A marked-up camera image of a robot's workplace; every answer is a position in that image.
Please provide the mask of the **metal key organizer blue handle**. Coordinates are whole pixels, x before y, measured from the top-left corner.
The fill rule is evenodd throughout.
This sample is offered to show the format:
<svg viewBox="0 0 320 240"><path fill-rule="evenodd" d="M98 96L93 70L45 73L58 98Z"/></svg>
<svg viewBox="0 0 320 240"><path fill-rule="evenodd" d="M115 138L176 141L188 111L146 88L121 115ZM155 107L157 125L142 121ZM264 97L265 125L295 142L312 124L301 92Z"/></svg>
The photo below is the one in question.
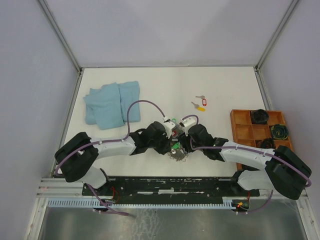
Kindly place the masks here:
<svg viewBox="0 0 320 240"><path fill-rule="evenodd" d="M180 134L184 133L182 127L178 124L172 132L172 138L171 138L171 151L168 152L168 156L170 159L175 160L177 162L185 162L186 158L188 157L188 154L183 150L181 147L179 141L178 141L178 136ZM179 143L179 148L178 149L172 149L172 146L175 143Z"/></svg>

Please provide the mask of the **key yellow tag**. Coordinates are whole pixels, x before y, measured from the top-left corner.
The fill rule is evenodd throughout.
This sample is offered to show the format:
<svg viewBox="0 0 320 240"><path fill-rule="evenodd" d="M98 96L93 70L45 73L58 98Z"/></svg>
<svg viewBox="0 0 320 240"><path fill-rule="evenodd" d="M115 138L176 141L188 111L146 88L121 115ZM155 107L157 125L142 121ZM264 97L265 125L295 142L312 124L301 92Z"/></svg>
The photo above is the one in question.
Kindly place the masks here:
<svg viewBox="0 0 320 240"><path fill-rule="evenodd" d="M201 107L199 104L196 104L194 102L191 102L194 106L194 108L200 112L204 112L205 111L205 108Z"/></svg>

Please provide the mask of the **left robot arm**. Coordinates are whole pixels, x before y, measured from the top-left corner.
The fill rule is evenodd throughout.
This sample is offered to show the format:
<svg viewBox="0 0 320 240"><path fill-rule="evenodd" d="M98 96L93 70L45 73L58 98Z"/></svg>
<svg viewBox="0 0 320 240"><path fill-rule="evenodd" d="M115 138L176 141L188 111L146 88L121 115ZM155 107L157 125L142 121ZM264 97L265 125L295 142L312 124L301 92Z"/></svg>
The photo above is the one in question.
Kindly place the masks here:
<svg viewBox="0 0 320 240"><path fill-rule="evenodd" d="M76 134L54 155L57 162L55 174L62 171L62 177L68 183L81 181L90 185L99 195L106 195L111 189L107 174L93 163L102 158L114 156L134 156L148 149L164 155L171 151L171 139L176 124L155 121L147 128L130 132L122 139L93 138L86 132Z"/></svg>

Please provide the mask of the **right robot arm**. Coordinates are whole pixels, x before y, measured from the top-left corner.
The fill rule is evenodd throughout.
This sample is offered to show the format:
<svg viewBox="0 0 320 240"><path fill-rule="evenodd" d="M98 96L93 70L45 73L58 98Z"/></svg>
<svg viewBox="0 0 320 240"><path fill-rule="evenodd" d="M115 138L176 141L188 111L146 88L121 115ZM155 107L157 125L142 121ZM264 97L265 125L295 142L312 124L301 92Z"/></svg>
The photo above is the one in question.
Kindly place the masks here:
<svg viewBox="0 0 320 240"><path fill-rule="evenodd" d="M189 153L200 151L213 161L237 163L252 170L238 170L229 183L236 196L251 190L277 191L282 196L298 200L310 187L311 169L284 145L273 148L245 146L226 138L212 137L202 124L180 123L182 146Z"/></svg>

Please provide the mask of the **green key tag on organizer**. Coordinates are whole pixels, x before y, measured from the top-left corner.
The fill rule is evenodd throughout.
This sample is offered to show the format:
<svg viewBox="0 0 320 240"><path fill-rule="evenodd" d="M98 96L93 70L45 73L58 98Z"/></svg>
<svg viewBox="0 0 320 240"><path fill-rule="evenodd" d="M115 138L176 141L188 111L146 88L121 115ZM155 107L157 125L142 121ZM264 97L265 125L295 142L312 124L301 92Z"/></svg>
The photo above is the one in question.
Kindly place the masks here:
<svg viewBox="0 0 320 240"><path fill-rule="evenodd" d="M171 148L172 149L178 149L180 147L180 144L177 142L177 143L175 143Z"/></svg>

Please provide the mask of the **loose key red tag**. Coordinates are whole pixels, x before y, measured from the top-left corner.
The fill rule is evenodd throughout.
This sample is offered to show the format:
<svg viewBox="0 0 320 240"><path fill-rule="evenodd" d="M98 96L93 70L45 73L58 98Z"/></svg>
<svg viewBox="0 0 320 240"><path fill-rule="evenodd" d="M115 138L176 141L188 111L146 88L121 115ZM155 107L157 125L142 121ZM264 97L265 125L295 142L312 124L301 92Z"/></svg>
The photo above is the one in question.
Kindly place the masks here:
<svg viewBox="0 0 320 240"><path fill-rule="evenodd" d="M200 99L201 99L202 105L203 105L204 107L207 106L207 99L206 99L206 97L205 97L204 95L196 96L196 98L200 98Z"/></svg>

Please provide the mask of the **orange compartment tray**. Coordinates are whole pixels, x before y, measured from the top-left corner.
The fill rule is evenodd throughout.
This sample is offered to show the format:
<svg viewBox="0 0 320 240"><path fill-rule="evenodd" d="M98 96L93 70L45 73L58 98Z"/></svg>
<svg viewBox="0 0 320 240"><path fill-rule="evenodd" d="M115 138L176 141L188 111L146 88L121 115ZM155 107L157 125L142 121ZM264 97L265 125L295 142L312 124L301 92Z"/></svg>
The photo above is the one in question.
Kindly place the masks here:
<svg viewBox="0 0 320 240"><path fill-rule="evenodd" d="M281 111L268 110L269 119L266 124L253 124L250 110L233 109L230 112L233 141L249 147L260 147L265 139L272 138L270 128L276 124L286 125Z"/></svg>

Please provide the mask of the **light blue folded cloth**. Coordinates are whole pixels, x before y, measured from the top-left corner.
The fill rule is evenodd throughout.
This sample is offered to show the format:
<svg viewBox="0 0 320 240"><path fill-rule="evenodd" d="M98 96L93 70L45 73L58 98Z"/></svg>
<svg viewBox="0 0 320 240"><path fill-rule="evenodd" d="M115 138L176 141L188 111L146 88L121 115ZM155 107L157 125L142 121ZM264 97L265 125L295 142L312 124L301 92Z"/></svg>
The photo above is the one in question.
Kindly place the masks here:
<svg viewBox="0 0 320 240"><path fill-rule="evenodd" d="M127 121L141 121L140 105L131 104L140 99L137 81L105 84L99 89L91 88L83 100L85 102L84 121L87 125L97 125L100 130L119 128Z"/></svg>

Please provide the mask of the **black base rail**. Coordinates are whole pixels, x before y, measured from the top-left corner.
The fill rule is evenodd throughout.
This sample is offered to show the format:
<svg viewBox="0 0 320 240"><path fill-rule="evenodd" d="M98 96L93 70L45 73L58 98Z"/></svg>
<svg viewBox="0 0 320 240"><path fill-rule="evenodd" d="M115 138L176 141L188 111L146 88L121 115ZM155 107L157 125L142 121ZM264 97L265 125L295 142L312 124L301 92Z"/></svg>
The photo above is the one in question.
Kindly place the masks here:
<svg viewBox="0 0 320 240"><path fill-rule="evenodd" d="M101 197L119 197L118 203L139 195L191 195L194 198L258 197L258 190L244 190L230 177L111 176L95 192Z"/></svg>

